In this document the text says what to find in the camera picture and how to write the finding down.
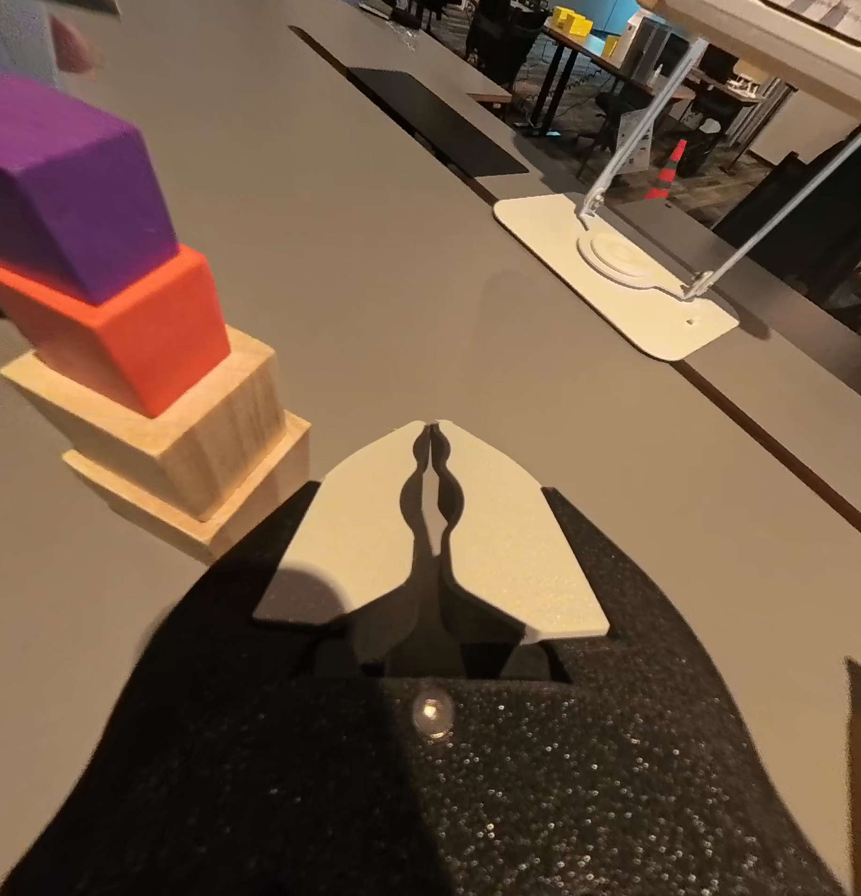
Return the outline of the white board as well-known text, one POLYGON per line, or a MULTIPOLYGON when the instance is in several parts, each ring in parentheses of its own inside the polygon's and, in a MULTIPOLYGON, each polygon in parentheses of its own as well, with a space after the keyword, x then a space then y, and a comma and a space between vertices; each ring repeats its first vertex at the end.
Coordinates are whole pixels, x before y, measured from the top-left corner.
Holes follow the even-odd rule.
MULTIPOLYGON (((630 138, 654 125, 694 61, 713 43, 842 108, 861 126, 861 2, 639 2, 694 37, 656 90, 630 138)), ((797 211, 861 148, 861 128, 713 271, 684 284, 604 217, 605 194, 629 146, 613 154, 580 199, 548 195, 495 203, 497 221, 629 343, 652 359, 677 363, 739 326, 709 293, 736 263, 797 211)))

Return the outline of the background wooden table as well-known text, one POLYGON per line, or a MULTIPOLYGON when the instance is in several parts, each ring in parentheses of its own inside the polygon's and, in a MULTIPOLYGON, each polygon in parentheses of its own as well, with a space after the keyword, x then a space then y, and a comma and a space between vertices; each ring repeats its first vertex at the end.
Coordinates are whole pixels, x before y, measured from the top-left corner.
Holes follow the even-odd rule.
POLYGON ((656 89, 652 85, 630 76, 628 72, 615 65, 604 55, 605 42, 603 39, 594 37, 592 34, 576 39, 553 28, 549 22, 544 25, 542 34, 555 44, 556 49, 538 91, 536 105, 530 118, 531 125, 536 129, 538 135, 558 136, 558 132, 553 130, 552 124, 579 57, 583 57, 593 64, 593 67, 612 78, 611 93, 616 91, 618 83, 625 83, 632 84, 638 91, 649 97, 656 94, 656 89))

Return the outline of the orange wooden cube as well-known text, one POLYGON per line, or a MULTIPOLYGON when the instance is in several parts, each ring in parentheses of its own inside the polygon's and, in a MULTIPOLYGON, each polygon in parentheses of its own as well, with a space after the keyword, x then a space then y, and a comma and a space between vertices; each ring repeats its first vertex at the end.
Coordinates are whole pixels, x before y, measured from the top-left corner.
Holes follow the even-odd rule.
POLYGON ((98 307, 0 265, 0 309, 52 370, 149 419, 232 351, 209 264, 185 245, 98 307))

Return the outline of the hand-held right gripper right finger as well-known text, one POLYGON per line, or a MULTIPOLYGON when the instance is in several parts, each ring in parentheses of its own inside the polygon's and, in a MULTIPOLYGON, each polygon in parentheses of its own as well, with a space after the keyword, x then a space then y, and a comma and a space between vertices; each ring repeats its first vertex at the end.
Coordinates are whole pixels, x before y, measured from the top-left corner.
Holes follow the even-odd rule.
POLYGON ((431 426, 441 618, 463 644, 604 637, 610 623, 537 479, 450 420, 431 426))

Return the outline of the orange striped traffic cone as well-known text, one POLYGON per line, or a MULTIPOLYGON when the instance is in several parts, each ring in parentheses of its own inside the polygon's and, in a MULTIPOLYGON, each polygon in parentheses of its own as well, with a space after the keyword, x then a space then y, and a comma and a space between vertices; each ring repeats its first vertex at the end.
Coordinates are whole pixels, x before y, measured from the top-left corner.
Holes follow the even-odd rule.
POLYGON ((683 159, 683 153, 688 144, 687 139, 681 139, 677 142, 671 155, 663 164, 663 167, 656 179, 654 186, 645 195, 645 200, 667 199, 670 196, 671 187, 678 173, 678 167, 683 159))

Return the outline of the black desk mat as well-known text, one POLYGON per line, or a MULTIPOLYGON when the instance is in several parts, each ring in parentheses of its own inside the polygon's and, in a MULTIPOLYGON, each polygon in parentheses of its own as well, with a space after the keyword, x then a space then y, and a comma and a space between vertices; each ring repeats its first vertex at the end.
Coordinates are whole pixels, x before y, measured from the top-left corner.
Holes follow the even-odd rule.
POLYGON ((528 173, 521 161, 412 74, 351 67, 346 77, 402 129, 425 140, 440 161, 470 179, 528 173))

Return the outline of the purple wooden cube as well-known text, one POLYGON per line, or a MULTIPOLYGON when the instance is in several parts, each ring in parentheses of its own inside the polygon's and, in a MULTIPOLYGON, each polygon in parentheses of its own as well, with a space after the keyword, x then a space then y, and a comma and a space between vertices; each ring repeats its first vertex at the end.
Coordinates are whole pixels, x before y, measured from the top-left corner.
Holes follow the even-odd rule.
POLYGON ((178 254, 131 123, 0 74, 0 266, 98 307, 178 254))

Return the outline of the large natural wooden cube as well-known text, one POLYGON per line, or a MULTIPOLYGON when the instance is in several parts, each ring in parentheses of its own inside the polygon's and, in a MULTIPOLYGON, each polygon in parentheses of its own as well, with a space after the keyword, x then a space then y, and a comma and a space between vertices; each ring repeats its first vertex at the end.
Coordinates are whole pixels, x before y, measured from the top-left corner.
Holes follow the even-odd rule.
POLYGON ((290 410, 283 412, 283 421, 284 433, 278 443, 205 521, 152 496, 76 450, 63 454, 63 461, 122 519, 204 566, 212 566, 311 478, 311 424, 290 410))

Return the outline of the black office chair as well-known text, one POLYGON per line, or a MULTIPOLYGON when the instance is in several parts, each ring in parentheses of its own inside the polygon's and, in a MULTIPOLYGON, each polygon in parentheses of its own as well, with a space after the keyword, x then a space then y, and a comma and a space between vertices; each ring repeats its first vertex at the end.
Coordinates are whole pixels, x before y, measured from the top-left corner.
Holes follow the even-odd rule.
POLYGON ((511 91, 548 15, 545 5, 478 2, 466 35, 465 61, 511 91))

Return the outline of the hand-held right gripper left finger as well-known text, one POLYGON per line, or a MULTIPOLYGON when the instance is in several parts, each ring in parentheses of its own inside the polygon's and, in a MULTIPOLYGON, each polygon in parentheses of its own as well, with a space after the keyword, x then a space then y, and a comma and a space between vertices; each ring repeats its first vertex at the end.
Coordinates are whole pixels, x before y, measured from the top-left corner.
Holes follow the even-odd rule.
POLYGON ((257 604, 258 623, 340 630, 359 663, 414 631, 431 567, 423 514, 425 422, 362 447, 328 472, 257 604))

